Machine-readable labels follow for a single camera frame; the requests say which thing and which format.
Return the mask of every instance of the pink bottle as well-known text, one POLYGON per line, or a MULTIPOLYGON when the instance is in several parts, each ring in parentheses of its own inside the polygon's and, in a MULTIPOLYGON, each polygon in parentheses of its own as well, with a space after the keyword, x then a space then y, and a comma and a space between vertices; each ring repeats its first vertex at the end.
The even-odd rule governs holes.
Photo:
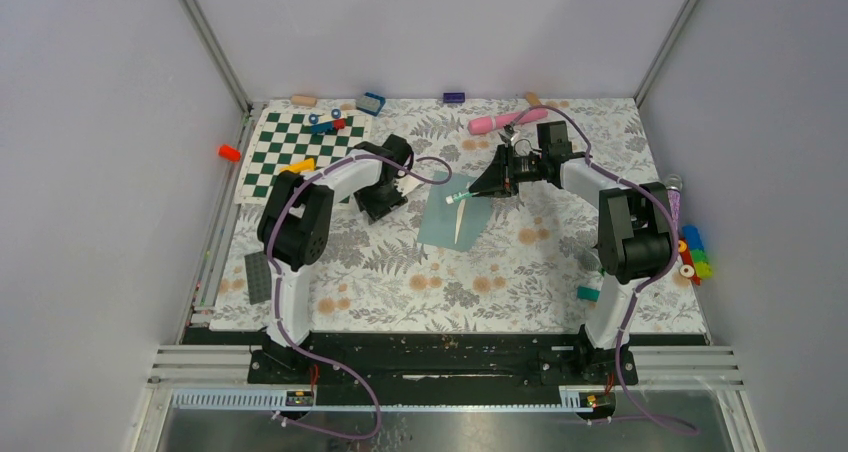
MULTIPOLYGON (((468 122, 468 131, 473 135, 482 135, 495 129, 501 129, 504 125, 512 122, 513 119, 518 117, 518 114, 520 113, 521 112, 516 112, 514 114, 506 114, 498 117, 480 117, 474 119, 468 122)), ((527 122, 533 122, 534 120, 544 119, 547 116, 548 111, 546 109, 533 109, 530 112, 527 112, 518 123, 526 124, 527 122)))

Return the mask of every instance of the teal cloth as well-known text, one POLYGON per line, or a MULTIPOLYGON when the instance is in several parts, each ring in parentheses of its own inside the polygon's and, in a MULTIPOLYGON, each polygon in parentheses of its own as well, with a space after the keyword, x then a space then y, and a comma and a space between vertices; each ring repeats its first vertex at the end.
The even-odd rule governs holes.
MULTIPOLYGON (((436 172, 434 179, 444 180, 445 172, 436 172)), ((474 245, 477 237, 483 233, 489 217, 492 216, 492 199, 488 197, 471 197, 465 199, 465 211, 462 214, 462 226, 459 229, 459 239, 454 244, 456 232, 456 211, 459 203, 447 204, 445 197, 465 191, 469 183, 476 177, 454 173, 447 184, 430 186, 430 196, 424 209, 424 218, 418 229, 418 242, 435 245, 446 249, 467 252, 474 245)))

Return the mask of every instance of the red cylinder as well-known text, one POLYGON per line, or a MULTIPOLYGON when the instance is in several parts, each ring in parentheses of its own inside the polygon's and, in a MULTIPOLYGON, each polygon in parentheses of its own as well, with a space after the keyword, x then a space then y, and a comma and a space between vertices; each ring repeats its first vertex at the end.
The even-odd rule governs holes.
POLYGON ((224 144, 218 148, 218 155, 229 160, 230 162, 238 162, 239 160, 241 160, 241 152, 230 147, 227 144, 224 144))

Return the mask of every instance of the gray wall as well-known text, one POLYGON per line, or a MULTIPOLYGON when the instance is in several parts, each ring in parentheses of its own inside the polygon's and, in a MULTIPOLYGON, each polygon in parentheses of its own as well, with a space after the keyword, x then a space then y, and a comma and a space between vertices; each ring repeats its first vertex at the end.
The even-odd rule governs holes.
POLYGON ((0 0, 0 37, 0 450, 118 450, 239 113, 177 0, 0 0))
POLYGON ((247 94, 633 96, 684 0, 199 0, 247 94))
POLYGON ((848 439, 846 16, 846 0, 703 0, 642 108, 773 451, 848 439))

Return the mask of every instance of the gray floor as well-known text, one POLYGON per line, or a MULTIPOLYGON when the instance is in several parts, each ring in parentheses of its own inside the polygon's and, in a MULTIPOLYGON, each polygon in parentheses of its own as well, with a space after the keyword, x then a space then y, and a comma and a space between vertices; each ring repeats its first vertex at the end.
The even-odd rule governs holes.
MULTIPOLYGON (((708 392, 652 392, 650 410, 675 415, 701 428, 681 437, 644 422, 573 425, 576 416, 521 412, 416 412, 384 414, 383 430, 365 442, 347 443, 295 427, 283 429, 270 414, 246 411, 172 410, 161 451, 709 451, 732 450, 715 398, 708 392)), ((617 415, 635 410, 619 394, 617 415)), ((312 424, 365 432, 365 413, 312 413, 312 424)))

